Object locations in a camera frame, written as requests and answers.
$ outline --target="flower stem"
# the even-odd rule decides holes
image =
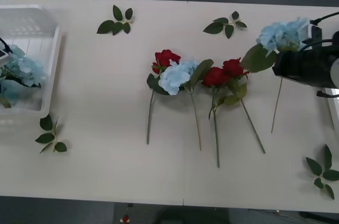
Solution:
[[[217,118],[216,118],[216,110],[214,107],[214,100],[216,99],[215,89],[212,89],[212,111],[213,111],[213,119],[214,119],[214,132],[216,135],[216,144],[217,144],[217,167],[220,168],[220,161],[219,161],[219,141],[218,141],[218,128],[217,128]]]
[[[241,98],[240,101],[241,101],[241,103],[242,103],[242,105],[243,105],[243,108],[244,108],[244,110],[245,110],[245,112],[246,112],[247,118],[248,118],[248,120],[249,120],[249,122],[250,122],[250,124],[251,124],[251,126],[252,126],[252,129],[253,129],[253,131],[254,131],[254,133],[255,133],[255,136],[256,136],[256,138],[257,138],[257,140],[258,140],[258,143],[259,143],[259,145],[260,145],[260,147],[261,147],[263,153],[266,154],[265,149],[264,149],[264,147],[263,147],[263,144],[262,144],[261,141],[260,141],[259,135],[258,135],[258,133],[256,132],[256,130],[255,130],[255,128],[254,128],[254,125],[253,125],[253,122],[252,122],[251,118],[249,117],[249,114],[248,114],[248,111],[247,111],[247,109],[246,109],[246,107],[245,107],[245,104],[244,104],[244,102],[243,102],[243,99]]]
[[[216,143],[217,143],[217,166],[218,166],[218,168],[220,168],[218,128],[217,128],[217,119],[216,119],[216,111],[215,110],[213,110],[213,119],[214,119],[214,131],[215,131],[215,134],[216,134]]]
[[[198,129],[199,147],[200,147],[200,150],[201,150],[201,137],[200,137],[199,122],[198,122],[198,117],[197,117],[197,110],[196,110],[196,108],[195,108],[195,103],[194,103],[193,94],[190,94],[190,95],[191,95],[191,100],[192,100],[193,107],[194,107],[195,120],[196,120],[196,122],[197,122],[197,129]]]
[[[280,87],[279,87],[278,97],[276,98],[276,104],[275,104],[275,109],[274,109],[274,116],[273,116],[273,122],[272,122],[271,133],[273,133],[274,121],[275,121],[275,114],[276,114],[276,109],[277,109],[277,107],[278,107],[278,101],[279,101],[279,97],[280,97],[281,85],[282,85],[282,78],[281,78],[281,80],[280,80]]]
[[[148,123],[147,123],[147,144],[149,144],[149,131],[150,131],[151,110],[152,110],[153,96],[154,96],[154,90],[152,91],[152,96],[151,96],[150,102],[149,102]]]

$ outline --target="blue hydrangea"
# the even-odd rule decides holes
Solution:
[[[300,42],[300,32],[306,22],[307,19],[297,18],[296,21],[273,23],[261,31],[256,41],[268,50],[267,56],[275,49],[298,50],[303,46]]]
[[[4,49],[3,44],[0,42],[0,49]],[[46,75],[43,72],[42,66],[33,61],[25,55],[16,45],[10,45],[12,53],[9,53],[10,61],[6,63],[6,70],[9,70],[13,75],[20,78],[21,81],[28,86],[33,84],[39,85],[46,80]],[[5,77],[0,78],[1,96],[15,104],[20,97],[25,86],[13,80],[5,80]]]
[[[171,66],[160,75],[159,86],[170,95],[176,95],[179,87],[191,79],[198,65],[194,61],[180,61],[179,64],[171,61]]]

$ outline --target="plastic container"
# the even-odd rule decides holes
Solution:
[[[59,24],[47,10],[38,5],[0,6],[0,37],[8,45],[17,45],[26,56],[40,63],[47,76],[41,89],[23,89],[23,100],[12,108],[5,109],[1,106],[0,115],[45,117],[49,113],[59,55]]]

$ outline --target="artificial flower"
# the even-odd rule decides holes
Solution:
[[[0,44],[0,49],[4,49],[2,43]],[[1,98],[5,98],[13,105],[18,101],[26,86],[39,86],[46,79],[46,75],[42,66],[28,58],[19,47],[10,45],[10,49],[12,51],[8,53],[10,61],[0,68],[0,94]],[[16,80],[6,79],[9,76],[21,81],[21,84]]]
[[[198,65],[194,61],[181,61],[179,64],[170,61],[170,66],[160,74],[159,86],[170,95],[176,95],[179,87],[190,80]]]
[[[172,53],[170,50],[163,50],[161,53],[155,53],[155,59],[157,62],[153,63],[152,69],[154,73],[159,74],[161,67],[168,67],[171,65],[171,60],[179,64],[180,56]]]
[[[256,41],[268,50],[267,56],[279,48],[298,50],[302,46],[300,42],[301,28],[307,21],[307,19],[297,18],[296,21],[272,23],[270,26],[264,27]]]
[[[244,72],[243,67],[240,66],[240,59],[231,59],[224,61],[224,73],[230,74],[232,77],[245,76],[249,71]]]
[[[212,67],[203,77],[202,84],[207,87],[219,87],[231,79],[231,75],[218,67]]]

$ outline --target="green leaf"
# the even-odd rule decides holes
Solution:
[[[247,25],[245,23],[241,22],[241,21],[237,21],[237,22],[235,22],[235,24],[239,27],[247,28]]]
[[[308,166],[310,167],[311,171],[313,174],[319,176],[322,174],[323,169],[322,167],[319,165],[319,163],[317,163],[315,160],[311,159],[311,158],[307,158],[306,157],[306,161]]]
[[[202,61],[197,68],[195,69],[192,77],[191,77],[191,88],[194,89],[195,85],[199,80],[202,80],[204,75],[209,71],[209,69],[214,64],[214,61],[211,59],[207,59]]]
[[[10,109],[12,107],[8,100],[2,97],[0,98],[0,104],[6,109]]]
[[[46,151],[51,145],[53,144],[53,142],[49,143],[48,145],[46,145],[40,153],[42,153],[43,151]]]
[[[225,34],[226,34],[227,39],[231,38],[233,31],[234,31],[233,25],[228,24],[225,26]]]
[[[112,20],[106,20],[105,22],[101,23],[101,25],[99,26],[98,30],[97,30],[97,34],[105,34],[105,33],[109,33],[112,31],[114,26],[114,21]]]
[[[222,24],[228,24],[228,19],[225,18],[225,17],[221,17],[219,19],[213,20],[213,22],[218,22],[218,23],[222,23]]]
[[[114,27],[112,29],[113,36],[118,34],[122,30],[122,28],[123,28],[122,23],[120,23],[120,22],[115,23]]]
[[[273,51],[266,57],[267,52],[267,49],[264,49],[261,44],[251,47],[242,59],[240,66],[251,73],[256,73],[272,67],[276,60],[276,52]]]
[[[222,31],[224,28],[222,23],[219,22],[213,22],[210,25],[208,25],[203,31],[210,34],[217,34]]]
[[[127,34],[131,31],[131,26],[129,25],[129,23],[123,24],[123,31]]]
[[[238,91],[237,91],[237,97],[238,98],[244,98],[247,93],[247,84],[242,84],[239,86]]]
[[[324,156],[325,156],[325,169],[330,169],[332,167],[332,153],[327,145],[325,145],[324,147]]]
[[[238,19],[238,18],[239,18],[239,13],[238,13],[237,11],[233,12],[233,13],[232,13],[232,18],[233,18],[234,20]]]
[[[332,169],[326,170],[323,173],[323,178],[328,181],[339,181],[339,172]]]
[[[39,138],[37,138],[35,141],[41,144],[48,144],[49,142],[52,142],[54,140],[54,135],[52,133],[45,133],[42,134]]]
[[[319,189],[322,189],[324,187],[322,180],[320,177],[314,180],[314,185],[317,186]]]
[[[167,91],[165,91],[159,86],[159,80],[160,77],[155,78],[154,75],[151,73],[148,75],[147,85],[149,86],[149,88],[151,88],[154,92],[158,94],[169,95]]]
[[[43,130],[52,130],[53,122],[49,114],[45,118],[40,119],[40,127]]]
[[[331,197],[331,199],[334,200],[334,193],[333,193],[331,186],[329,186],[328,184],[325,184],[325,188],[327,190],[328,195]]]
[[[238,103],[240,99],[237,96],[230,95],[224,98],[224,103],[228,106],[232,106]]]
[[[118,21],[122,20],[121,10],[118,7],[116,7],[115,5],[113,5],[113,15],[114,15],[116,20],[118,20]]]
[[[57,142],[56,145],[54,146],[54,149],[59,153],[64,153],[67,151],[66,145],[62,142]]]
[[[130,20],[132,18],[132,16],[133,16],[133,10],[132,10],[132,8],[129,8],[125,12],[125,17],[126,17],[127,20]]]

